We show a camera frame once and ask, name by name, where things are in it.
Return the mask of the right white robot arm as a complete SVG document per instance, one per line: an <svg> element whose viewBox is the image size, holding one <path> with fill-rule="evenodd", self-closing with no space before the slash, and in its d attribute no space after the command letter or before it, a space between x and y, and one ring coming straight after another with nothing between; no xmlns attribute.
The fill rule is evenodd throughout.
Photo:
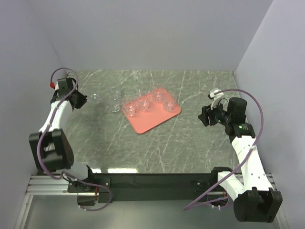
<svg viewBox="0 0 305 229"><path fill-rule="evenodd" d="M243 176L240 182L234 171L214 168L215 176L210 178L210 186L227 192L233 200L234 214L239 222L271 223L283 198L281 192L274 190L263 169L254 129L246 122L246 107L246 100L232 97L226 110L221 103L211 104L204 106L198 116L204 126L221 124L225 127Z"/></svg>

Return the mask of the clear glass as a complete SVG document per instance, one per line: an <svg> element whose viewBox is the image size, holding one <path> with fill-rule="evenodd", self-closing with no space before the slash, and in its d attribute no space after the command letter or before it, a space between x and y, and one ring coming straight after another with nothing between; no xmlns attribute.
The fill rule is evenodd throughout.
<svg viewBox="0 0 305 229"><path fill-rule="evenodd" d="M136 100L134 98L123 98L122 110L128 116L134 116L136 113Z"/></svg>
<svg viewBox="0 0 305 229"><path fill-rule="evenodd" d="M110 111L113 113L119 112L121 110L121 104L120 103L111 103L110 104Z"/></svg>
<svg viewBox="0 0 305 229"><path fill-rule="evenodd" d="M139 109L141 111L147 111L150 107L151 96L150 94L145 94L140 96L137 100Z"/></svg>
<svg viewBox="0 0 305 229"><path fill-rule="evenodd" d="M100 96L98 94L93 94L91 100L98 104L100 102Z"/></svg>
<svg viewBox="0 0 305 229"><path fill-rule="evenodd" d="M162 96L164 94L164 88L162 86L151 86L150 88L150 92L151 92L151 97L152 100L156 103L161 102L162 101Z"/></svg>
<svg viewBox="0 0 305 229"><path fill-rule="evenodd" d="M172 111L176 104L176 98L171 94L164 94L162 96L163 109L167 112Z"/></svg>

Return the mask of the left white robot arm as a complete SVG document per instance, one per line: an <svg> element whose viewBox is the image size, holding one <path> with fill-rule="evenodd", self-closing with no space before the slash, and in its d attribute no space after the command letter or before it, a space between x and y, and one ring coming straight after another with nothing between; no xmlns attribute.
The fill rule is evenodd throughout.
<svg viewBox="0 0 305 229"><path fill-rule="evenodd" d="M55 90L50 113L42 128L29 136L29 144L38 171L53 179L65 179L86 192L96 186L91 168L74 159L72 147L64 133L68 117L80 109L87 97L79 92L77 81L61 78L51 83Z"/></svg>

